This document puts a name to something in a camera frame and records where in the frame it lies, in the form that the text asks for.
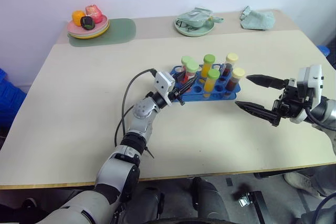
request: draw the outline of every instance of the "green cloth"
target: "green cloth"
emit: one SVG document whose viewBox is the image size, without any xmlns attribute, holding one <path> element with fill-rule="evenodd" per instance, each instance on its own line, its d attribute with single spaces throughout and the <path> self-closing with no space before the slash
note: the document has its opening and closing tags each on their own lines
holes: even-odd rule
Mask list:
<svg viewBox="0 0 336 224">
<path fill-rule="evenodd" d="M 135 37 L 136 27 L 129 18 L 110 19 L 110 27 L 102 35 L 92 39 L 77 39 L 69 36 L 69 43 L 74 47 L 92 47 L 128 42 Z"/>
<path fill-rule="evenodd" d="M 258 12 L 251 10 L 249 6 L 243 10 L 240 20 L 243 29 L 254 30 L 269 30 L 273 28 L 275 23 L 273 12 Z"/>
</svg>

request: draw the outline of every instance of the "beige tabletop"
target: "beige tabletop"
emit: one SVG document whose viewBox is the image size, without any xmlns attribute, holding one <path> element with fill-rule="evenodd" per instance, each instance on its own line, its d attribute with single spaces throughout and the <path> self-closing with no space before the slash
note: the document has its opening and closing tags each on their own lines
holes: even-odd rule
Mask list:
<svg viewBox="0 0 336 224">
<path fill-rule="evenodd" d="M 203 56 L 211 53 L 220 63 L 227 53 L 235 52 L 240 57 L 237 66 L 247 74 L 282 79 L 296 78 L 300 67 L 322 64 L 323 95 L 335 99 L 333 68 L 297 26 L 281 12 L 274 12 L 277 23 L 272 31 L 243 30 L 236 13 L 235 18 L 233 14 L 222 15 L 226 19 L 223 26 L 231 33 L 219 32 L 223 27 L 218 24 L 209 35 L 198 38 L 180 36 L 172 27 L 166 31 L 153 26 L 149 32 L 141 25 L 141 20 L 159 25 L 159 18 L 137 19 L 137 38 L 125 44 L 73 47 L 64 40 L 61 43 L 60 38 L 0 151 L 0 188 L 94 184 L 96 173 L 114 149 L 114 131 L 130 79 L 147 68 L 170 71 L 183 55 L 201 63 Z M 162 20 L 171 25 L 173 17 Z M 237 100 L 269 109 L 281 93 L 247 79 L 240 85 Z M 150 74 L 139 78 L 128 94 L 126 107 L 153 89 Z M 234 101 L 165 107 L 153 123 L 148 147 L 155 159 L 146 152 L 142 155 L 141 179 L 336 163 L 330 140 L 310 124 L 296 125 L 282 119 L 273 127 L 239 109 Z"/>
</svg>

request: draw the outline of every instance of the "metal bracket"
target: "metal bracket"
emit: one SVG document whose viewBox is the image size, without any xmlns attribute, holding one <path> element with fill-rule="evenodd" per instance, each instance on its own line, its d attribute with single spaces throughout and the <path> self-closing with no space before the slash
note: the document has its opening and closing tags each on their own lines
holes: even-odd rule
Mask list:
<svg viewBox="0 0 336 224">
<path fill-rule="evenodd" d="M 168 106 L 172 105 L 172 102 L 168 98 L 169 92 L 173 90 L 175 86 L 175 79 L 168 72 L 157 72 L 154 81 L 154 87 L 158 93 L 162 96 Z"/>
<path fill-rule="evenodd" d="M 160 112 L 160 108 L 156 105 L 151 97 L 147 97 L 134 105 L 133 113 L 138 119 L 147 118 L 152 111 Z"/>
<path fill-rule="evenodd" d="M 251 191 L 249 193 L 245 193 L 238 201 L 242 207 L 253 204 L 256 208 L 258 219 L 261 224 L 273 224 L 261 191 Z"/>
</svg>

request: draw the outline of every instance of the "blue test tube rack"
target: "blue test tube rack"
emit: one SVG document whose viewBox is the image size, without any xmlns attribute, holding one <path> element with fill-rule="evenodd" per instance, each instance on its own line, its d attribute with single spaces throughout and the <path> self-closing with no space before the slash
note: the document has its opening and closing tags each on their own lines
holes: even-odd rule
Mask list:
<svg viewBox="0 0 336 224">
<path fill-rule="evenodd" d="M 212 68 L 219 68 L 221 71 L 223 64 L 213 64 Z M 179 73 L 179 70 L 182 70 L 182 66 L 175 66 L 173 70 L 170 72 L 171 75 Z M 237 93 L 240 91 L 240 85 L 237 84 L 233 91 L 228 91 L 225 89 L 227 82 L 231 77 L 231 73 L 223 78 L 220 76 L 215 83 L 215 88 L 212 92 L 204 91 L 204 82 L 205 79 L 201 77 L 201 71 L 197 72 L 197 80 L 194 85 L 191 87 L 189 92 L 186 92 L 182 95 L 182 100 L 185 102 L 194 102 L 194 101 L 219 101 L 219 100 L 234 100 L 237 97 Z M 182 86 L 181 83 L 176 83 L 176 86 L 180 88 Z M 205 98 L 204 94 L 210 94 L 208 98 Z"/>
</svg>

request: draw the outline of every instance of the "towel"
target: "towel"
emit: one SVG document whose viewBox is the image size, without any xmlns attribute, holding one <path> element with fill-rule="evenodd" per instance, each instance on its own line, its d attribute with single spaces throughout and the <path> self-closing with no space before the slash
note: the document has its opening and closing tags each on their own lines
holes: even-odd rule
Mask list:
<svg viewBox="0 0 336 224">
<path fill-rule="evenodd" d="M 243 29 L 269 30 L 275 23 L 273 12 L 257 12 L 247 6 L 241 16 L 240 24 Z"/>
</svg>

